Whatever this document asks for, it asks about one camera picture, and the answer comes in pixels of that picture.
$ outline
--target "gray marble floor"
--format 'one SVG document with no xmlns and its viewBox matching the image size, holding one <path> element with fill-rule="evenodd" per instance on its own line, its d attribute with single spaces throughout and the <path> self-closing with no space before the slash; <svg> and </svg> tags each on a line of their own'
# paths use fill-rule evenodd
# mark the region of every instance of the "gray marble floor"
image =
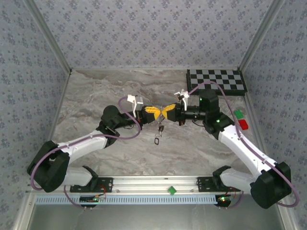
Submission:
<svg viewBox="0 0 307 230">
<path fill-rule="evenodd" d="M 73 71 L 60 111 L 53 140 L 64 142 L 86 135 L 99 124 L 103 109 L 117 105 L 127 95 L 143 97 L 144 104 L 166 106 L 177 102 L 175 92 L 186 89 L 186 70 L 87 70 Z M 241 97 L 229 97 L 233 109 L 246 110 Z M 198 102 L 196 96 L 189 104 Z M 221 111 L 230 115 L 220 98 Z M 131 110 L 131 104 L 125 103 Z M 240 159 L 224 144 L 191 122 L 184 126 L 165 120 L 159 146 L 154 144 L 157 122 L 145 126 L 132 140 L 118 140 L 112 146 L 76 160 L 72 166 L 87 165 L 99 175 L 206 175 L 224 165 L 247 172 Z M 120 129 L 122 137 L 135 134 Z M 245 135 L 252 139 L 251 130 Z"/>
</svg>

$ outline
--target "checkerboard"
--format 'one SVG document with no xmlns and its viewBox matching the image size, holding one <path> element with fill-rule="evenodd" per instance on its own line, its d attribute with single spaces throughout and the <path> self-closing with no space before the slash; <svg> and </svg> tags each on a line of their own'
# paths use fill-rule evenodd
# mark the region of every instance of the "checkerboard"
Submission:
<svg viewBox="0 0 307 230">
<path fill-rule="evenodd" d="M 209 80 L 218 83 L 226 95 L 244 96 L 247 92 L 242 72 L 239 70 L 188 69 L 188 91 Z M 213 84 L 202 85 L 192 95 L 199 95 L 199 91 L 202 89 L 213 89 L 217 95 L 222 95 L 217 86 Z"/>
</svg>

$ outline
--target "metal bracket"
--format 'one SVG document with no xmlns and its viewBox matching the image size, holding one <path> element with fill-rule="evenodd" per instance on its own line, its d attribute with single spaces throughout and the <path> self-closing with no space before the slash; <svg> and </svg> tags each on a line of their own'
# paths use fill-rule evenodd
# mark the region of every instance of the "metal bracket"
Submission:
<svg viewBox="0 0 307 230">
<path fill-rule="evenodd" d="M 183 89 L 183 90 L 181 90 L 181 92 L 177 92 L 174 95 L 177 95 L 178 99 L 183 101 L 183 103 L 184 103 L 184 111 L 186 111 L 187 107 L 188 107 L 189 92 L 188 91 L 184 91 L 184 89 Z"/>
<path fill-rule="evenodd" d="M 212 176 L 206 176 L 206 177 L 197 177 L 198 191 L 201 192 L 228 192 L 229 187 L 226 186 L 220 186 L 219 188 L 215 185 L 213 181 Z"/>
<path fill-rule="evenodd" d="M 90 190 L 88 186 L 72 185 L 70 188 L 71 193 L 103 193 L 104 188 L 106 188 L 106 193 L 111 193 L 113 188 L 113 178 L 112 177 L 98 177 L 97 185 L 93 190 Z"/>
<path fill-rule="evenodd" d="M 141 108 L 143 107 L 143 104 L 144 104 L 143 98 L 139 96 L 132 96 L 128 94 L 127 101 L 132 103 L 133 115 L 136 118 L 135 112 L 138 110 L 141 110 Z"/>
</svg>

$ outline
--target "red wire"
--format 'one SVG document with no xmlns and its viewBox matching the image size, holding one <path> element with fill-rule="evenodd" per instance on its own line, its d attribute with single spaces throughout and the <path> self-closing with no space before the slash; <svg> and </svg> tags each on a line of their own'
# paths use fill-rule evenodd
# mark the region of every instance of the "red wire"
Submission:
<svg viewBox="0 0 307 230">
<path fill-rule="evenodd" d="M 224 195 L 224 196 L 226 196 L 226 195 L 228 194 L 229 190 L 230 190 L 230 187 L 228 187 L 228 191 L 227 191 L 227 193 L 225 193 L 225 195 Z"/>
<path fill-rule="evenodd" d="M 103 184 L 100 184 L 99 187 L 104 189 L 103 195 L 105 195 L 105 199 L 106 199 L 106 187 Z"/>
<path fill-rule="evenodd" d="M 235 192 L 235 196 L 234 196 L 234 199 L 235 199 L 235 197 L 236 197 L 236 190 L 235 190 L 235 188 L 232 188 L 233 189 L 233 191 Z"/>
</svg>

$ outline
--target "yellow object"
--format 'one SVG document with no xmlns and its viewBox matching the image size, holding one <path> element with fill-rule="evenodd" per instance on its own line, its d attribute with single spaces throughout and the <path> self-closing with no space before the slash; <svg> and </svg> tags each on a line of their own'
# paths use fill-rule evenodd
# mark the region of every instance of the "yellow object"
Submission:
<svg viewBox="0 0 307 230">
<path fill-rule="evenodd" d="M 167 119 L 167 112 L 175 108 L 175 104 L 170 104 L 162 110 L 162 115 Z"/>
<path fill-rule="evenodd" d="M 161 114 L 160 109 L 158 109 L 157 107 L 154 107 L 154 106 L 145 107 L 145 112 L 147 112 L 149 114 L 153 114 L 154 119 L 157 119 L 159 117 L 159 115 Z"/>
</svg>

